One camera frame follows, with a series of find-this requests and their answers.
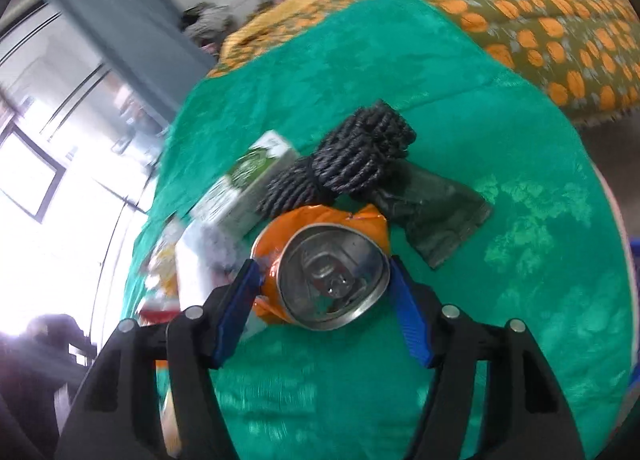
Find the silver rivet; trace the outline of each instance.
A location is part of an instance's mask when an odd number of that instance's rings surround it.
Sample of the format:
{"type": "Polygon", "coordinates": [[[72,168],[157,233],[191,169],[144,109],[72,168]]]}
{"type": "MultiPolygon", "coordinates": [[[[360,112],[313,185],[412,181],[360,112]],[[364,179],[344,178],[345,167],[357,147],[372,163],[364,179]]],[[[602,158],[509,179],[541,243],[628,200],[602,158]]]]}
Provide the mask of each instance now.
{"type": "Polygon", "coordinates": [[[442,315],[447,319],[455,319],[460,315],[460,309],[455,305],[445,305],[442,307],[442,315]]]}
{"type": "Polygon", "coordinates": [[[122,321],[120,321],[118,323],[118,330],[120,330],[121,332],[130,332],[131,330],[133,330],[136,326],[136,322],[133,321],[132,319],[123,319],[122,321]]]}
{"type": "Polygon", "coordinates": [[[524,332],[527,329],[527,325],[525,325],[524,321],[521,321],[520,319],[512,319],[509,322],[509,326],[514,332],[524,332]]]}
{"type": "Polygon", "coordinates": [[[189,307],[184,311],[184,315],[187,316],[188,319],[200,319],[204,314],[204,310],[200,305],[193,305],[193,307],[189,307]]]}

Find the green tablecloth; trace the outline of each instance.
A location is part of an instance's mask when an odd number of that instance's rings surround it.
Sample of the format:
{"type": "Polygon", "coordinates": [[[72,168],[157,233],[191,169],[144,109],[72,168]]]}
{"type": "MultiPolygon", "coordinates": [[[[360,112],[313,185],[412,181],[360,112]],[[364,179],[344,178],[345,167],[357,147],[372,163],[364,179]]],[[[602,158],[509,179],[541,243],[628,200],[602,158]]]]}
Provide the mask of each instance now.
{"type": "MultiPolygon", "coordinates": [[[[540,91],[491,59],[422,0],[363,0],[223,78],[200,83],[162,157],[135,274],[162,221],[184,215],[266,130],[302,153],[383,98],[418,133],[409,159],[495,204],[431,271],[391,231],[393,251],[444,303],[503,325],[527,322],[565,391],[590,457],[614,423],[630,369],[622,243],[580,140],[540,91]]],[[[482,368],[478,386],[482,385],[482,368]]],[[[269,328],[214,374],[241,458],[402,458],[428,391],[386,300],[352,325],[269,328]]],[[[464,453],[478,433],[477,397],[464,453]]]]}

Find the can lid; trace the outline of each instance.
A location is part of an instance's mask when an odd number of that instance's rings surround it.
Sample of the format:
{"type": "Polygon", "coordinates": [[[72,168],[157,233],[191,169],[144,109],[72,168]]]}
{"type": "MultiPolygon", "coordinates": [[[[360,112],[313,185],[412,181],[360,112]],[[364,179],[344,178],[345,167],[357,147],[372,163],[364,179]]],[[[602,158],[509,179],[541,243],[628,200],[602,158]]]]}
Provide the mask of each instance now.
{"type": "Polygon", "coordinates": [[[311,224],[282,252],[277,285],[292,321],[333,330],[356,319],[386,290],[388,258],[365,234],[338,224],[311,224]]]}

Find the dark gray rope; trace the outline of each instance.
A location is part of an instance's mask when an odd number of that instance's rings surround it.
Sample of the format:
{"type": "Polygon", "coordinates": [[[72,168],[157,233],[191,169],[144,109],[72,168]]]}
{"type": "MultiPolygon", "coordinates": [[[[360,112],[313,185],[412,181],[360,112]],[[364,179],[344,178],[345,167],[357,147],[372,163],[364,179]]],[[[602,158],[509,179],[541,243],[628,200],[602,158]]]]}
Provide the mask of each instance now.
{"type": "Polygon", "coordinates": [[[275,218],[303,205],[331,205],[341,193],[370,189],[389,162],[407,156],[414,141],[411,126],[384,101],[359,108],[310,156],[298,159],[270,182],[258,212],[275,218]]]}

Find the gray curtain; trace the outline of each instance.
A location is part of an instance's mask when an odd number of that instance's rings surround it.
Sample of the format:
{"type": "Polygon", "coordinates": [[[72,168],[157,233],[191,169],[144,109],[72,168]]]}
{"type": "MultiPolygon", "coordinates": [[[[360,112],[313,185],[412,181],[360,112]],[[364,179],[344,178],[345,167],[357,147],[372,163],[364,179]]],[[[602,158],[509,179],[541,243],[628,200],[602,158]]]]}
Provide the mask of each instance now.
{"type": "Polygon", "coordinates": [[[167,126],[191,88],[215,65],[180,30],[171,0],[48,0],[167,126]]]}

